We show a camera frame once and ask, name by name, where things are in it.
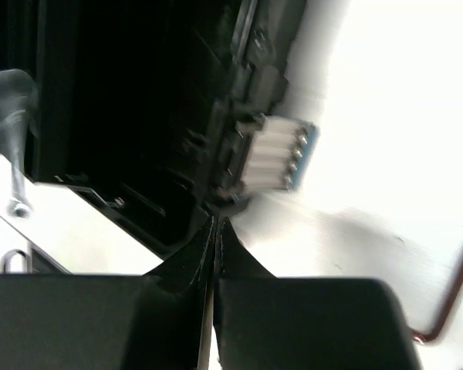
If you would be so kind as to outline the black plastic toolbox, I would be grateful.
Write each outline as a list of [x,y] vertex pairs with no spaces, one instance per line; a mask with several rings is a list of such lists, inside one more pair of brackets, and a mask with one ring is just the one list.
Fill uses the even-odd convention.
[[311,123],[274,115],[304,1],[0,1],[0,150],[159,257],[294,190]]

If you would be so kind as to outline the long brown hex key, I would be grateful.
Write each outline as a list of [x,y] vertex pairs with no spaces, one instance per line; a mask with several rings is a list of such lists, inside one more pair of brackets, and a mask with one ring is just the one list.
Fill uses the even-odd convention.
[[443,330],[446,328],[447,323],[451,320],[451,315],[455,311],[455,306],[461,297],[463,291],[463,252],[458,262],[457,267],[454,269],[451,276],[451,282],[447,286],[445,296],[440,303],[434,320],[428,331],[418,331],[412,328],[412,340],[420,345],[427,345],[436,341]]

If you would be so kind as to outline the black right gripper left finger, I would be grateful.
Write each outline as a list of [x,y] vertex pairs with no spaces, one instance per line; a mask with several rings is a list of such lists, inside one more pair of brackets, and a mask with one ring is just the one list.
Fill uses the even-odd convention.
[[206,369],[216,220],[141,276],[0,271],[0,369]]

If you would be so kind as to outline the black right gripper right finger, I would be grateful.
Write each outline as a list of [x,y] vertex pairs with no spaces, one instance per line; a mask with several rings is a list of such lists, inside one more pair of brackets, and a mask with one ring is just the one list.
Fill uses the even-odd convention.
[[402,307],[373,278],[273,276],[229,220],[215,240],[224,369],[418,369]]

